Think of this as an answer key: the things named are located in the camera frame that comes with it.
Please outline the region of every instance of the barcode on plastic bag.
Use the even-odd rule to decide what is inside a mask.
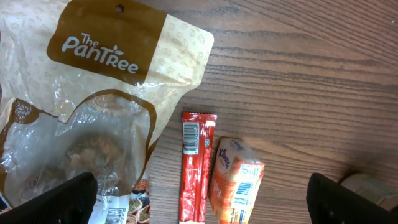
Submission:
[[[199,123],[183,123],[184,154],[199,153]]]
[[[105,224],[124,224],[126,208],[109,208]]]
[[[253,182],[243,182],[239,184],[233,204],[236,206],[249,205],[253,186]]]

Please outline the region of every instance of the orange package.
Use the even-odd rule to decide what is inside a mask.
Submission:
[[[220,141],[208,198],[220,224],[246,224],[264,175],[264,164],[242,140]]]

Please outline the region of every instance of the red stick packet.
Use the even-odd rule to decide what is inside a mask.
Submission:
[[[180,223],[204,223],[213,133],[217,115],[182,114],[183,157]]]

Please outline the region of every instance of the patterned package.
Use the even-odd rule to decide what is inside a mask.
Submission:
[[[213,36],[130,0],[2,0],[0,13],[6,200],[90,171],[90,223],[148,223],[139,181],[178,100],[200,84]]]
[[[264,175],[264,164],[241,140],[223,138],[208,197],[220,224],[246,224]]]

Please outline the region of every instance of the brown wooden surface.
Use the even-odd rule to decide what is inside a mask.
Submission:
[[[266,165],[249,223],[310,223],[308,179],[349,170],[398,188],[398,2],[142,0],[212,32],[202,84],[153,154],[152,223],[177,223],[182,111],[218,114],[221,136]],[[208,206],[206,223],[216,223]]]

